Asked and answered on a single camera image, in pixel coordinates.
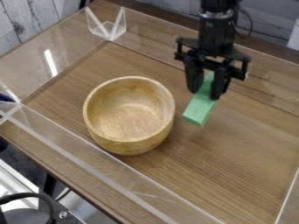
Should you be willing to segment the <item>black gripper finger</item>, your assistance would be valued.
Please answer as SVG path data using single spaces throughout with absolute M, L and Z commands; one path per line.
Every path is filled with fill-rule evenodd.
M 218 67 L 214 70 L 213 80 L 209 85 L 209 98 L 216 101 L 225 93 L 229 85 L 229 72 L 225 67 Z
M 185 71 L 186 88 L 189 92 L 194 94 L 201 87 L 204 80 L 204 73 L 200 62 L 190 56 L 185 57 L 184 71 Z

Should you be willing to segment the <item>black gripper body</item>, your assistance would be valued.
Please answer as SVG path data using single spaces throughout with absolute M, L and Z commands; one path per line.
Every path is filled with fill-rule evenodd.
M 228 69 L 230 78 L 244 80 L 248 75 L 250 58 L 234 48 L 237 10 L 210 11 L 200 14 L 197 38 L 178 37 L 174 59 L 182 62 L 190 56 L 200 66 L 214 72 L 218 67 Z

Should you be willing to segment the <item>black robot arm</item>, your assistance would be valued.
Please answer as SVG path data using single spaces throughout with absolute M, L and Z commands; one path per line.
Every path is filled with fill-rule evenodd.
M 232 79 L 248 76 L 250 58 L 234 48 L 240 0 L 200 0 L 197 38 L 178 37 L 173 58 L 182 62 L 186 88 L 196 93 L 202 85 L 202 70 L 213 72 L 209 98 L 216 101 Z

